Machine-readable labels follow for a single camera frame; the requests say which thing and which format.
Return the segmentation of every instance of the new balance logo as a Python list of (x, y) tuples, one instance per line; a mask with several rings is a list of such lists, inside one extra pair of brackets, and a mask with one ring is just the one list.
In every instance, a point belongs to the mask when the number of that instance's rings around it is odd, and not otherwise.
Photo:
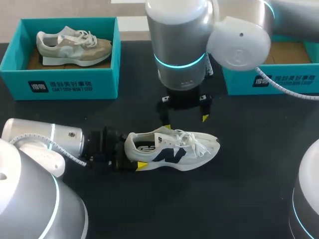
[(183, 148), (180, 148), (175, 156), (174, 156), (173, 148), (165, 148), (152, 161), (160, 162), (165, 159), (165, 162), (168, 162), (168, 163), (179, 163), (179, 161), (181, 160), (182, 157), (185, 156), (185, 154), (186, 154), (186, 151)]

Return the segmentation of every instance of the shoe sole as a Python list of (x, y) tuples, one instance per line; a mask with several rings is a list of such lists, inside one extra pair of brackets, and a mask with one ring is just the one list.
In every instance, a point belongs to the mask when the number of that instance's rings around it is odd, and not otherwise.
[(92, 60), (92, 61), (80, 61), (80, 60), (70, 59), (70, 58), (42, 57), (42, 64), (44, 66), (61, 66), (66, 64), (75, 64), (82, 67), (88, 67), (88, 66), (99, 64), (100, 62), (106, 60), (110, 55), (111, 54), (103, 56), (96, 60)]

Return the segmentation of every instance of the robotic arm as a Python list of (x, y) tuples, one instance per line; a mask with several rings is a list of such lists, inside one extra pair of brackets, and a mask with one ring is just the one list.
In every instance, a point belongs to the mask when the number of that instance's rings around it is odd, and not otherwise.
[(174, 91), (202, 82), (206, 52), (248, 71), (267, 59), (273, 34), (319, 41), (317, 0), (147, 0), (146, 11), (159, 79)]

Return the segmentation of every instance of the white cable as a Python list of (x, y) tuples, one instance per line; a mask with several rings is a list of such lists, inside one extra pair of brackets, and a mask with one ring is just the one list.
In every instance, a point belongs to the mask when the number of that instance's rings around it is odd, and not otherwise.
[(52, 147), (57, 148), (63, 155), (65, 155), (66, 157), (68, 157), (69, 159), (73, 160), (74, 162), (82, 165), (83, 167), (86, 166), (86, 162), (74, 157), (72, 154), (68, 153), (67, 151), (65, 151), (65, 149), (63, 149), (60, 145), (58, 145), (56, 142), (52, 141), (51, 139), (49, 139), (46, 136), (37, 134), (37, 133), (25, 133), (22, 135), (19, 135), (17, 137), (15, 137), (13, 140), (10, 141), (11, 144), (15, 144), (18, 141), (20, 141), (21, 139), (24, 138), (38, 138), (40, 141), (46, 141), (49, 142), (50, 144), (52, 144)]
[(284, 92), (287, 95), (293, 96), (293, 97), (297, 97), (300, 99), (304, 99), (304, 100), (312, 100), (312, 101), (319, 101), (319, 96), (306, 96), (306, 95), (302, 95), (302, 94), (298, 94), (296, 92), (290, 91), (280, 85), (278, 85), (276, 82), (274, 82), (272, 79), (270, 79), (268, 76), (266, 76), (266, 74), (259, 68), (256, 67), (255, 70), (257, 71), (257, 73), (263, 78), (265, 79), (268, 83), (270, 83), (273, 87), (275, 87), (277, 90), (280, 90), (282, 92)]

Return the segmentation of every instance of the white shoelace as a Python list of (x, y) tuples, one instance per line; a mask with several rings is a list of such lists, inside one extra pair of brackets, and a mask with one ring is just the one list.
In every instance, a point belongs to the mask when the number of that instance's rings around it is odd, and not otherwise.
[(87, 33), (86, 31), (76, 31), (76, 34), (81, 34), (78, 38), (77, 41), (74, 45), (86, 45), (87, 47), (95, 47), (98, 44), (98, 40), (96, 38), (96, 36), (92, 35), (91, 32), (89, 31), (89, 33)]
[(186, 148), (191, 147), (195, 156), (203, 157), (206, 152), (211, 154), (208, 149), (198, 142), (198, 140), (195, 138), (195, 135), (193, 133), (188, 133), (180, 129), (176, 129), (175, 131), (180, 132), (181, 135), (176, 134), (176, 143), (175, 146), (179, 148)]

